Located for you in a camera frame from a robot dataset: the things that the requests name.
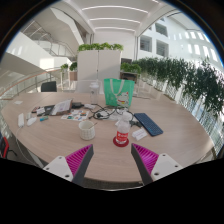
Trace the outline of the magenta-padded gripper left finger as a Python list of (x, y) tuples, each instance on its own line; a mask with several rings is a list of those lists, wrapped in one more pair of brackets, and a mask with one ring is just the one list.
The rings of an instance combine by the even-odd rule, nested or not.
[(90, 144), (66, 157), (56, 157), (44, 170), (81, 186), (93, 154), (93, 145)]

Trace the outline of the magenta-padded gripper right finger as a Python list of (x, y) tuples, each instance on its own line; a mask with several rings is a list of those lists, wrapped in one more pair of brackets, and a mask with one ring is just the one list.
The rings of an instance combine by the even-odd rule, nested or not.
[(182, 166), (168, 154), (157, 154), (135, 143), (131, 145), (131, 154), (144, 185), (182, 169)]

